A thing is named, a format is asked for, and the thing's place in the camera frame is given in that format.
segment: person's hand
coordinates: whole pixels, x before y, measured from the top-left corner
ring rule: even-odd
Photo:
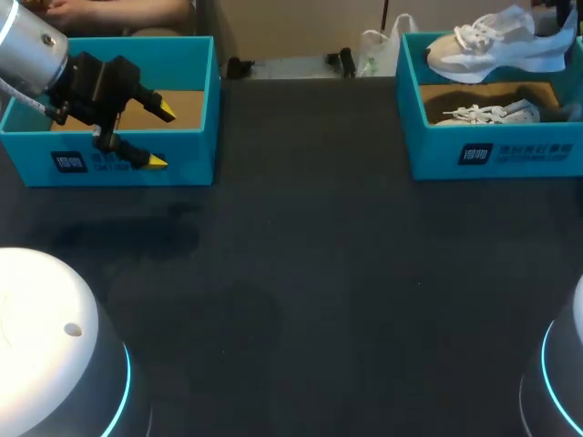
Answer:
[[[91,0],[52,0],[43,18],[63,32],[83,30],[91,19],[92,7]]]

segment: wall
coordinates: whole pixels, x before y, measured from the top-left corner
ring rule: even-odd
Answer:
[[[404,12],[422,31],[449,30],[529,0],[389,0],[387,27]],[[384,0],[197,0],[199,34],[217,38],[221,62],[316,56],[358,47],[367,29],[379,29]]]

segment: black table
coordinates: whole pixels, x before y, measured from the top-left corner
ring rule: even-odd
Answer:
[[[0,156],[0,245],[107,293],[155,435],[519,435],[581,182],[414,183],[390,79],[226,84],[221,123],[210,188],[26,189]]]

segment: shoelace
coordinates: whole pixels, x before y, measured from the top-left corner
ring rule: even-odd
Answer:
[[[506,111],[502,107],[459,107],[456,111],[444,112],[458,120],[469,121],[472,124],[502,123]]]
[[[486,24],[494,17],[493,14],[481,16],[472,25],[456,26],[455,39],[465,50],[486,46],[490,41],[502,41],[502,37],[495,29]]]

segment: white plastic bag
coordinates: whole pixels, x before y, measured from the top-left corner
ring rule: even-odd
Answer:
[[[407,25],[403,29],[400,24],[404,20],[406,20]],[[376,30],[364,32],[361,36],[361,46],[358,52],[356,76],[394,76],[401,48],[401,35],[405,32],[419,32],[413,17],[409,14],[397,16],[389,36]]]

